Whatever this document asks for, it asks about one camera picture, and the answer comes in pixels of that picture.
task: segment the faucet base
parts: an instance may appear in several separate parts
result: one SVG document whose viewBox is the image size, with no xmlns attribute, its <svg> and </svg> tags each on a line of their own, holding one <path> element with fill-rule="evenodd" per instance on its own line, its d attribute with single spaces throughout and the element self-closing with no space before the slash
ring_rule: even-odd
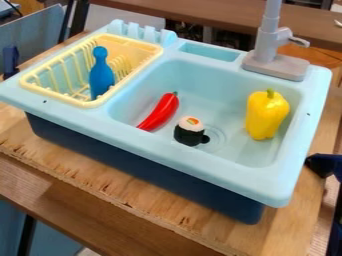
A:
<svg viewBox="0 0 342 256">
<path fill-rule="evenodd" d="M 280 54 L 270 63 L 258 62 L 253 57 L 254 51 L 250 51 L 242 61 L 243 69 L 296 82 L 304 80 L 310 65 L 307 60 Z"/>
</svg>

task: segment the chair backrest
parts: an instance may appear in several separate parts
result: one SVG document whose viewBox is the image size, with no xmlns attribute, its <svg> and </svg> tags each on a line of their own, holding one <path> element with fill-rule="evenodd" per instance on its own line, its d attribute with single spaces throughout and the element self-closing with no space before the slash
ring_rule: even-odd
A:
<svg viewBox="0 0 342 256">
<path fill-rule="evenodd" d="M 16 45 L 19 64 L 57 44 L 64 11 L 54 5 L 13 22 L 0 26 L 0 74 L 3 73 L 2 49 Z"/>
</svg>

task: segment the dark blue sink base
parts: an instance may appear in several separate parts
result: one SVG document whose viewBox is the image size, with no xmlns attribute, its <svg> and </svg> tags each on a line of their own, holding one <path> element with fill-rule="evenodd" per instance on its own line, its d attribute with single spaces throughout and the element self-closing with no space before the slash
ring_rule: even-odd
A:
<svg viewBox="0 0 342 256">
<path fill-rule="evenodd" d="M 160 165 L 86 135 L 26 113 L 35 134 L 139 179 L 219 211 L 246 224 L 256 224 L 265 205 L 206 181 Z"/>
</svg>

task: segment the toy sink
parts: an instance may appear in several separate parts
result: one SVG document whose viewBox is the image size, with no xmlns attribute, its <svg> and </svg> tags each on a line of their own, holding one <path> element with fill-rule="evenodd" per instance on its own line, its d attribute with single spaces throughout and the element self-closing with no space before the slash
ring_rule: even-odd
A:
<svg viewBox="0 0 342 256">
<path fill-rule="evenodd" d="M 62 87 L 68 82 L 59 78 L 53 83 L 53 76 L 44 75 L 42 67 L 77 52 L 82 43 L 99 35 L 114 35 L 115 44 L 128 40 L 130 46 L 149 54 L 96 103 L 86 94 L 75 98 L 72 90 L 54 89 L 54 84 Z M 129 52 L 118 54 L 134 62 Z M 74 58 L 86 74 L 86 59 L 91 60 L 82 54 Z M 116 20 L 5 81 L 0 97 L 29 113 L 39 136 L 252 224 L 260 219 L 264 205 L 289 203 L 321 116 L 331 72 L 310 66 L 303 82 L 291 82 L 243 70 L 245 55 Z M 83 88 L 87 76 L 78 82 L 75 70 L 72 79 Z M 63 70 L 54 72 L 63 76 Z M 41 76 L 40 85 L 36 76 Z M 267 88 L 280 92 L 291 112 L 273 139 L 255 141 L 244 129 L 246 100 Z M 164 93 L 173 91 L 178 92 L 180 106 L 171 121 L 151 133 L 135 128 Z M 173 139 L 174 127 L 185 115 L 203 121 L 211 139 L 208 144 L 192 148 Z"/>
</svg>

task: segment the yellow dish rack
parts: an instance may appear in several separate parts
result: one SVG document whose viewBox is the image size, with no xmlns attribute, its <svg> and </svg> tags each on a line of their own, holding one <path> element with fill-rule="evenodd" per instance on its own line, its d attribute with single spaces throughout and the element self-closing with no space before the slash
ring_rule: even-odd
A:
<svg viewBox="0 0 342 256">
<path fill-rule="evenodd" d="M 91 100 L 88 78 L 95 62 L 92 51 L 96 46 L 107 48 L 107 63 L 115 74 L 115 86 L 96 100 Z M 112 34 L 98 34 L 23 75 L 19 83 L 28 90 L 78 107 L 97 107 L 162 52 L 163 48 L 159 45 Z"/>
</svg>

